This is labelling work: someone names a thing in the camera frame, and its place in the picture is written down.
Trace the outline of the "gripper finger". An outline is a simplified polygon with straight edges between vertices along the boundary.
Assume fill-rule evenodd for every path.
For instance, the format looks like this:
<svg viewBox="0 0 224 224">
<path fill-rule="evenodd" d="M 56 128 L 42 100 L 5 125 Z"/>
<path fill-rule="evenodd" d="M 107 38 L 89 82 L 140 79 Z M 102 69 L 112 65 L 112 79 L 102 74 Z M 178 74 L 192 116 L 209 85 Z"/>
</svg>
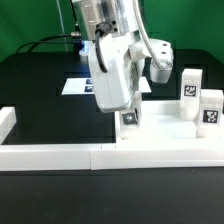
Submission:
<svg viewBox="0 0 224 224">
<path fill-rule="evenodd" d="M 128 110 L 121 113 L 124 125 L 136 125 L 138 123 L 137 110 Z"/>
</svg>

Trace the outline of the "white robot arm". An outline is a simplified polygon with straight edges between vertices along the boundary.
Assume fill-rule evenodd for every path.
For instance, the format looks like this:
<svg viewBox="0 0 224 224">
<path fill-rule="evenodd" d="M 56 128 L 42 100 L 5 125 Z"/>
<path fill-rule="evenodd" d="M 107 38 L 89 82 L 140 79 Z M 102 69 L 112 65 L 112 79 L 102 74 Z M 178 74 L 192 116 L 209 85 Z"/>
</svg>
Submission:
<svg viewBox="0 0 224 224">
<path fill-rule="evenodd" d="M 148 37 L 138 0 L 71 1 L 81 34 L 93 43 L 88 65 L 99 109 L 119 112 L 125 126 L 137 125 L 145 60 L 151 60 L 151 80 L 166 83 L 173 67 L 171 44 Z"/>
</svg>

